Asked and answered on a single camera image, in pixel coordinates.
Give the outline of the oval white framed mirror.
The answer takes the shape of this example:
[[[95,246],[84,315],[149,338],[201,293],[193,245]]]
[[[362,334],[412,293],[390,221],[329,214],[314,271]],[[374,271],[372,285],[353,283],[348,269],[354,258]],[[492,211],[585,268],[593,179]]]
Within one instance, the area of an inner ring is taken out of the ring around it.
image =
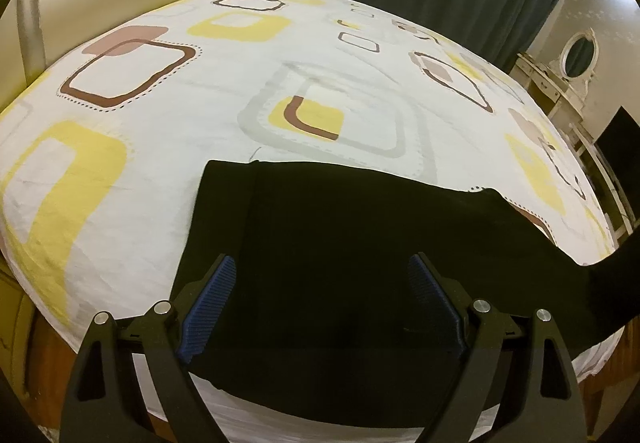
[[[560,54],[561,77],[570,84],[579,80],[590,80],[594,75],[598,59],[599,45],[594,30],[588,28],[578,32],[567,40]]]

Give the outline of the black monitor screen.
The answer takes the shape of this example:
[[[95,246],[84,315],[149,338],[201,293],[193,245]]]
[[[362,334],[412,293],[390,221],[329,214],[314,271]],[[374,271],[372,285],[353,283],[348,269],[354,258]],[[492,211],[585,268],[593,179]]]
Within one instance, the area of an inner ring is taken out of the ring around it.
[[[596,142],[608,166],[613,170],[615,179],[620,185],[623,203],[630,210],[630,222],[639,220],[639,148],[640,128],[621,106],[608,123]]]

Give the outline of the white patterned bed sheet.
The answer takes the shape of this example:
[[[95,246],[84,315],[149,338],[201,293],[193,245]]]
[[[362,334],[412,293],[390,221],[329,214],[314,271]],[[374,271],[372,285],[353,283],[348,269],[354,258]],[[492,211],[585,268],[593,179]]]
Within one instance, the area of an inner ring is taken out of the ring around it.
[[[77,354],[96,313],[127,319],[179,295],[212,160],[492,189],[579,264],[616,252],[559,131],[472,52],[349,0],[183,0],[73,49],[1,116],[2,253]],[[322,423],[188,371],[223,442],[420,441],[428,425]]]

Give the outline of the white dressing table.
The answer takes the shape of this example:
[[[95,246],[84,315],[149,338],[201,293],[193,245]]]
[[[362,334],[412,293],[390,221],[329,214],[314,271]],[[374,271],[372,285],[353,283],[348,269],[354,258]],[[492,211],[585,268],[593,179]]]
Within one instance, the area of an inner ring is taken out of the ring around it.
[[[592,159],[622,219],[622,225],[613,231],[614,241],[625,241],[637,229],[639,220],[632,211],[620,179],[597,147],[596,140],[582,123],[584,120],[582,111],[586,107],[589,85],[596,76],[594,68],[597,64],[598,52],[594,52],[587,69],[577,77],[566,77],[564,70],[566,57],[567,54],[562,53],[556,61],[558,65],[549,65],[537,62],[528,53],[519,53],[512,70],[512,77],[526,90],[535,87],[553,103],[548,113],[552,124],[570,144],[577,158],[580,158],[582,153],[587,153]]]

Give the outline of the black pants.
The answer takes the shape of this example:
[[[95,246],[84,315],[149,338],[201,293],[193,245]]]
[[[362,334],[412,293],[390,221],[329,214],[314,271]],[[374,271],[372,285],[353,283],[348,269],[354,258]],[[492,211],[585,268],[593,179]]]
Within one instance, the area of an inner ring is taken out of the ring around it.
[[[422,253],[500,311],[548,310],[571,356],[639,313],[639,240],[581,265],[541,221],[487,189],[460,192],[318,163],[212,160],[174,281],[221,255],[236,281],[190,372],[322,423],[420,428],[461,364],[452,317],[409,281]]]

